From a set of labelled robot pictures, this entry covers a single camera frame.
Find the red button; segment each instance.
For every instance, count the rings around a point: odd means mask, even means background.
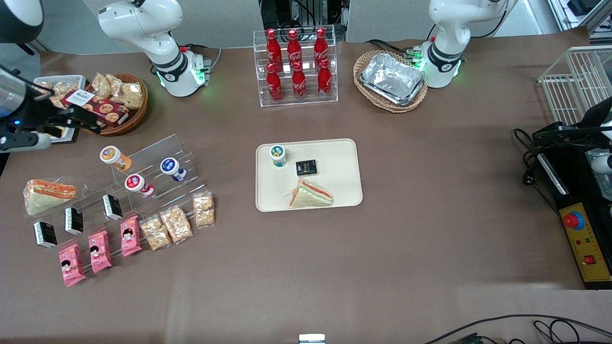
[[[595,257],[593,256],[584,256],[584,263],[587,265],[595,264]]]
[[[578,219],[578,216],[576,216],[574,214],[567,214],[567,215],[565,215],[563,217],[563,222],[569,228],[576,228],[580,224],[580,220]]]

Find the red glass bottle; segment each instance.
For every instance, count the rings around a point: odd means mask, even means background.
[[[270,91],[270,98],[272,103],[278,104],[283,101],[283,90],[280,86],[280,78],[276,74],[275,66],[272,63],[268,63],[266,66],[268,75],[266,81],[268,83],[268,91]]]
[[[316,30],[315,42],[315,70],[319,70],[321,60],[327,59],[327,41],[325,40],[325,28]]]
[[[296,65],[296,62],[300,62],[302,65],[302,47],[297,41],[297,31],[295,29],[289,30],[289,44],[287,44],[287,55],[289,55],[289,65],[291,70]]]
[[[291,64],[293,66],[293,96],[297,102],[303,102],[306,97],[306,76],[302,71],[302,61],[296,61]]]
[[[277,73],[283,72],[283,58],[280,54],[280,45],[276,40],[276,32],[274,29],[269,28],[266,31],[266,36],[268,38],[267,42],[267,52],[268,52],[268,60],[270,63],[274,65],[274,70]]]
[[[321,70],[319,70],[319,98],[329,99],[332,94],[332,73],[329,71],[329,60],[323,59],[320,61]]]

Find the yogurt cup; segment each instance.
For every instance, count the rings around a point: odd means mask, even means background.
[[[270,157],[272,163],[277,167],[283,167],[287,164],[287,155],[285,154],[285,148],[280,144],[275,144],[270,148]]]
[[[132,160],[126,157],[119,148],[106,146],[100,151],[100,160],[107,163],[121,172],[128,170],[132,166]]]
[[[145,181],[138,173],[130,174],[130,176],[125,179],[125,188],[129,191],[139,193],[142,197],[152,196],[155,190],[153,185]]]
[[[175,158],[165,158],[159,165],[159,169],[167,176],[172,177],[174,181],[181,182],[185,179],[187,171]]]

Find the brown tablecloth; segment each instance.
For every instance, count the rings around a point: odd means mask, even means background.
[[[149,117],[125,136],[82,133],[11,155],[0,178],[0,342],[295,343],[320,332],[328,343],[419,343],[507,313],[611,328],[612,292],[582,290],[559,220],[521,183],[523,149],[511,138],[550,122],[536,78],[587,44],[582,29],[473,40],[452,84],[401,115],[354,87],[365,43],[338,46],[338,103],[266,109],[248,48],[224,50],[210,86],[184,99],[162,89],[144,54],[44,53],[45,75],[138,75]],[[217,196],[217,225],[66,288],[56,251],[24,225],[26,181],[89,174],[106,144],[132,153],[173,133]],[[329,138],[357,143],[363,203],[257,211],[255,149]],[[528,320],[474,330],[537,340]]]

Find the sandwich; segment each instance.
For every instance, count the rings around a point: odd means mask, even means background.
[[[73,199],[77,188],[54,182],[33,179],[26,184],[23,197],[26,202],[26,211],[29,215],[36,215],[64,202]]]
[[[334,202],[334,197],[321,187],[314,186],[304,179],[297,182],[293,197],[289,204],[292,208],[325,207]]]

